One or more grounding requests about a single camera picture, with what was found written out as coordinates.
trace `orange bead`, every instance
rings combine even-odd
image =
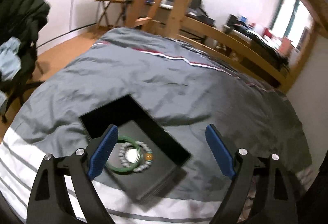
[[[146,161],[152,161],[153,160],[153,154],[151,154],[151,153],[146,153],[144,157],[145,157]]]

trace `bed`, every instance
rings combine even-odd
[[[132,28],[115,28],[37,88],[0,145],[0,191],[26,219],[30,190],[42,158],[70,155],[88,140],[79,116],[131,94],[191,154],[186,176],[137,205],[104,170],[93,184],[116,223],[209,222],[230,180],[205,140],[213,123],[252,154],[277,153],[302,172],[311,157],[302,125],[286,96],[237,72],[190,44]],[[69,197],[83,219],[72,182]]]

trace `open box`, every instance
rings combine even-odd
[[[109,124],[114,124],[118,126],[119,135],[142,141],[152,150],[152,165],[141,173],[121,175],[106,166],[109,174],[134,201],[140,202],[157,193],[191,156],[130,95],[88,112],[80,119],[90,140],[100,137]],[[119,150],[120,146],[116,144],[108,159],[115,167],[122,167]]]

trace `baseboard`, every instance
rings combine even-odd
[[[87,27],[84,27],[84,28],[80,28],[78,30],[74,30],[74,31],[71,31],[69,33],[66,33],[58,38],[55,38],[45,44],[43,44],[42,46],[39,46],[37,48],[37,54],[38,56],[42,53],[44,53],[45,51],[51,49],[52,47],[55,47],[56,45],[60,44],[60,43],[63,43],[67,40],[70,40],[78,35],[81,35],[82,33],[85,33],[85,32],[88,32],[90,30],[92,30],[94,28],[95,25],[90,25],[90,26],[87,26]]]

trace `blue gripper pad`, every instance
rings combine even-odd
[[[99,144],[95,153],[92,155],[89,161],[89,171],[87,173],[90,180],[101,174],[101,171],[105,167],[105,164],[109,158],[110,153],[113,151],[118,138],[118,128],[113,126],[104,139]]]
[[[211,125],[206,127],[205,138],[223,175],[232,179],[236,175],[233,169],[233,158]]]

